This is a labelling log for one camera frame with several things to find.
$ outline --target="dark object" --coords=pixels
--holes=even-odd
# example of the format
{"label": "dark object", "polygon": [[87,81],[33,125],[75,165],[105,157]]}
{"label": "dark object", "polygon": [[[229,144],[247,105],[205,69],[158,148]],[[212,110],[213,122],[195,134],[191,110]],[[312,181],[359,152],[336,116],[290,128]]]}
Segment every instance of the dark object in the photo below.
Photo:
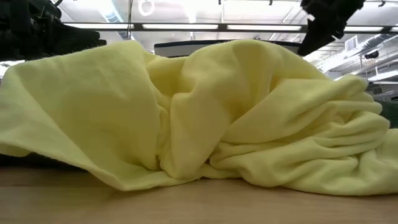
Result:
{"label": "dark object", "polygon": [[55,6],[59,6],[62,3],[63,0],[58,0],[57,3],[55,3]]}
{"label": "dark object", "polygon": [[378,57],[379,57],[379,51],[378,50],[375,51],[375,52],[372,52],[370,54],[365,55],[366,59],[373,59],[373,58],[378,58]]}
{"label": "dark object", "polygon": [[0,61],[34,60],[106,45],[100,34],[63,25],[49,0],[0,0]]}
{"label": "dark object", "polygon": [[378,95],[383,93],[383,89],[379,84],[369,82],[368,87],[366,87],[366,92],[368,92],[370,95]]}
{"label": "dark object", "polygon": [[[169,43],[162,43],[162,44],[155,44],[154,50],[155,54],[168,57],[168,58],[176,58],[176,57],[185,57],[189,56],[194,51],[199,50],[203,47],[213,45],[213,44],[220,44],[233,41],[230,40],[188,40],[188,41],[178,41],[178,42],[169,42]],[[264,42],[270,42],[285,49],[297,54],[301,44],[294,43],[294,42],[283,42],[283,41],[268,41],[268,40],[259,40]]]}
{"label": "dark object", "polygon": [[383,7],[386,4],[386,1],[381,0],[381,4],[379,5],[379,7]]}
{"label": "dark object", "polygon": [[383,107],[383,111],[381,112],[381,116],[385,117],[390,121],[390,128],[398,128],[398,102],[390,101],[385,102],[382,100],[375,100],[380,103]]}
{"label": "dark object", "polygon": [[28,156],[21,158],[0,154],[0,167],[56,168],[68,171],[83,171],[79,167],[71,166],[36,153],[30,153]]}
{"label": "dark object", "polygon": [[308,20],[308,32],[298,51],[306,56],[313,51],[341,39],[348,19],[363,7],[365,0],[303,0],[301,6],[315,19]]}

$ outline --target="yellow fabric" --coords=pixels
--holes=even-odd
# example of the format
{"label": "yellow fabric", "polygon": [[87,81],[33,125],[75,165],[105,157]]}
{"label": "yellow fabric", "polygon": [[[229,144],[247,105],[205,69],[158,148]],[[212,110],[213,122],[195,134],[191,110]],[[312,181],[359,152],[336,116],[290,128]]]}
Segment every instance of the yellow fabric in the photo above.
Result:
{"label": "yellow fabric", "polygon": [[36,152],[120,190],[242,177],[322,194],[398,192],[398,131],[365,88],[260,41],[173,59],[121,42],[10,68],[0,152]]}

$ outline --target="air vent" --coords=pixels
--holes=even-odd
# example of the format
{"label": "air vent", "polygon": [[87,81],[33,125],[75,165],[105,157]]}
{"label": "air vent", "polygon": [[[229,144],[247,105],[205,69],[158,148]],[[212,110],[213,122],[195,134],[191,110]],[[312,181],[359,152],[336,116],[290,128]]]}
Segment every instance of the air vent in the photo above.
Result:
{"label": "air vent", "polygon": [[355,35],[353,38],[351,38],[350,40],[347,40],[345,42],[345,46],[346,46],[346,52],[349,52],[350,50],[353,50],[356,48],[356,46],[358,46],[358,36]]}

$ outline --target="pipe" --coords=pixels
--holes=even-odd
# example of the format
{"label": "pipe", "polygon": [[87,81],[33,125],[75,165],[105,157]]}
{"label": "pipe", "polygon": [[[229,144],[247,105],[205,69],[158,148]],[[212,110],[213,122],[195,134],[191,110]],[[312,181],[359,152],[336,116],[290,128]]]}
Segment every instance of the pipe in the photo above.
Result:
{"label": "pipe", "polygon": [[[102,0],[102,1],[109,1],[109,5],[107,4],[109,8],[106,10],[106,12],[100,11],[101,15],[105,18],[107,22],[110,23],[124,22],[112,0]],[[127,31],[116,31],[116,32],[123,40],[131,40],[131,39],[134,40],[132,35],[129,37]]]}
{"label": "pipe", "polygon": [[398,35],[395,34],[375,35],[374,37],[371,37],[368,40],[365,40],[364,42],[358,44],[358,46],[353,50],[350,50],[348,52],[342,51],[336,55],[327,58],[322,62],[321,65],[318,65],[317,68],[320,69],[322,72],[327,72],[347,63],[349,60],[351,60],[352,57],[367,54],[378,45],[386,43],[387,41],[392,40],[396,37],[398,37]]}
{"label": "pipe", "polygon": [[353,75],[361,74],[361,73],[363,73],[363,72],[366,72],[367,70],[370,70],[370,69],[375,68],[375,67],[377,67],[377,66],[380,66],[380,65],[383,65],[383,64],[385,64],[385,63],[391,62],[391,61],[393,61],[393,60],[395,60],[395,59],[397,59],[397,58],[398,58],[398,54],[395,54],[395,55],[393,55],[393,56],[391,56],[391,57],[388,57],[388,58],[386,58],[386,59],[384,59],[384,60],[381,60],[381,61],[379,61],[379,62],[376,62],[376,63],[374,63],[374,64],[372,64],[372,65],[369,65],[369,66],[366,66],[366,67],[364,67],[364,68],[361,68],[361,69],[359,69],[359,70],[357,70],[357,71],[354,71],[354,72],[352,72],[351,74],[353,74]]}

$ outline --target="ceiling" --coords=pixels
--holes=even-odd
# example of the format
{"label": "ceiling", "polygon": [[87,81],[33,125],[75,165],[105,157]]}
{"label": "ceiling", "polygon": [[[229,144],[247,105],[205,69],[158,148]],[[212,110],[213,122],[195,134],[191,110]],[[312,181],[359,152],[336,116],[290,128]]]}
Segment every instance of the ceiling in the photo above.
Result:
{"label": "ceiling", "polygon": [[[151,9],[150,1],[154,2],[154,11],[149,15],[142,15]],[[250,23],[250,24],[306,24],[307,15],[300,7],[300,1],[274,0],[272,6],[269,1],[261,0],[134,0],[132,7],[133,22],[183,22],[183,23]],[[383,7],[378,7],[380,1],[368,0],[362,10],[358,11],[349,21],[351,26],[394,26],[398,24],[398,1],[387,1]],[[64,0],[60,8],[63,11],[63,22],[106,22],[104,11],[114,7],[120,20],[127,22],[128,0]],[[165,42],[183,40],[215,40],[215,39],[253,39],[279,40],[301,42],[305,34],[285,33],[233,33],[233,32],[133,32],[133,38],[139,41],[145,49],[153,50],[154,45]],[[355,36],[345,35],[327,46],[312,53],[306,59],[314,65],[323,63],[331,55],[338,54],[345,49],[345,41]],[[358,35],[358,42],[362,42],[373,35]],[[101,38],[108,43],[122,41],[116,32],[101,32]],[[388,57],[396,44],[390,44],[383,49],[381,56]],[[359,57],[345,62],[332,72],[341,74],[352,72],[361,66]]]}

